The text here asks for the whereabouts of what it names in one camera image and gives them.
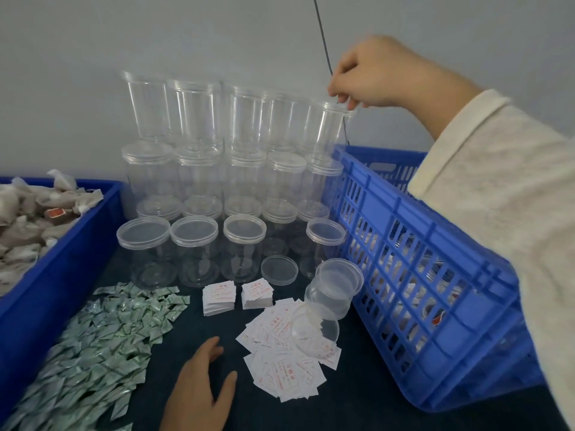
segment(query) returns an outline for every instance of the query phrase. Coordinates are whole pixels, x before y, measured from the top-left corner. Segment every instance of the white sleeve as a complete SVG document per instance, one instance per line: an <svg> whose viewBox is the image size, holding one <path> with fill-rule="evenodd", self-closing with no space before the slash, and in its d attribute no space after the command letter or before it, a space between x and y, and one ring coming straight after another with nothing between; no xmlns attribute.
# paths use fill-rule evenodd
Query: white sleeve
<svg viewBox="0 0 575 431"><path fill-rule="evenodd" d="M559 410L575 430L575 151L495 91L451 121L409 192L505 257Z"/></svg>

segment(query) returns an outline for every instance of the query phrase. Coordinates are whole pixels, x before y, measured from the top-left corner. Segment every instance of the blue plastic crate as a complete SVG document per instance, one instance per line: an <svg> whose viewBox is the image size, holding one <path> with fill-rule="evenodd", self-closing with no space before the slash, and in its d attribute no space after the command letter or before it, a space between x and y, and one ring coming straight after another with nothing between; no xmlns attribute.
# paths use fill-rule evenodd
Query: blue plastic crate
<svg viewBox="0 0 575 431"><path fill-rule="evenodd" d="M52 186L52 179L25 179ZM0 177L0 184L10 179ZM20 282L0 299L0 427L36 378L46 353L91 294L117 247L116 230L126 219L119 181L78 180L102 189L104 200L89 210Z"/></svg>
<svg viewBox="0 0 575 431"><path fill-rule="evenodd" d="M425 153L348 147L331 207L355 308L402 393L440 412L544 384L507 261L406 193Z"/></svg>

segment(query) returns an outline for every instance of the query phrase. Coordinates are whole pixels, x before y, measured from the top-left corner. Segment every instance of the blue plastic basket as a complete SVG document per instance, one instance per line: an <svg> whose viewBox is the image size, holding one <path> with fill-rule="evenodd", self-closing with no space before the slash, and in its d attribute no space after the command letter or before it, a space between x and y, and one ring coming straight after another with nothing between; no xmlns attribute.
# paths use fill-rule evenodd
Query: blue plastic basket
<svg viewBox="0 0 575 431"><path fill-rule="evenodd" d="M25 179L52 186L52 179ZM0 183L9 183L0 177ZM48 349L84 304L117 247L116 230L126 219L119 181L78 180L102 189L104 200L88 211L0 299L0 427L39 372Z"/></svg>
<svg viewBox="0 0 575 431"><path fill-rule="evenodd" d="M406 193L425 153L335 157L332 217L365 278L353 302L407 400L440 412L543 384L514 270Z"/></svg>

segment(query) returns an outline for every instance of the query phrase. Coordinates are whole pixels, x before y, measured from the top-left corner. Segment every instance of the person's hand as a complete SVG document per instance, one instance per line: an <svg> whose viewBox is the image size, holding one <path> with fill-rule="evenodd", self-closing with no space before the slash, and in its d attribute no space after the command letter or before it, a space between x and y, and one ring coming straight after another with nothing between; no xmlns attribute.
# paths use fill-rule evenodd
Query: person's hand
<svg viewBox="0 0 575 431"><path fill-rule="evenodd" d="M183 365L166 403L161 431L221 431L224 428L234 399L237 372L226 377L220 396L214 401L208 367L224 353L224 348L217 346L219 340L219 337L206 340Z"/></svg>
<svg viewBox="0 0 575 431"><path fill-rule="evenodd" d="M349 110L359 103L403 107L434 139L481 91L387 36L372 36L343 54L328 86L339 103L349 100Z"/></svg>
<svg viewBox="0 0 575 431"><path fill-rule="evenodd" d="M328 92L340 103L349 99L349 110L400 106L409 78L426 62L394 38L372 36L342 55Z"/></svg>

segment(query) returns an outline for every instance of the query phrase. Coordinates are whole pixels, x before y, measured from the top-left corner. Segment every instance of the gray wall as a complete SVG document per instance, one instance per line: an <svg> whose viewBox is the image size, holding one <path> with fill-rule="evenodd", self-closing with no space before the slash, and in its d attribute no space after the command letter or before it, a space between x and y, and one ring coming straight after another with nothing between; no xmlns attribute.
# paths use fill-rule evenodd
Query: gray wall
<svg viewBox="0 0 575 431"><path fill-rule="evenodd" d="M575 0L318 4L333 65L363 36L393 34L558 130L575 127ZM313 0L2 0L0 174L123 178L119 148L137 130L122 69L315 97L329 81ZM398 109L362 110L349 138L431 146Z"/></svg>

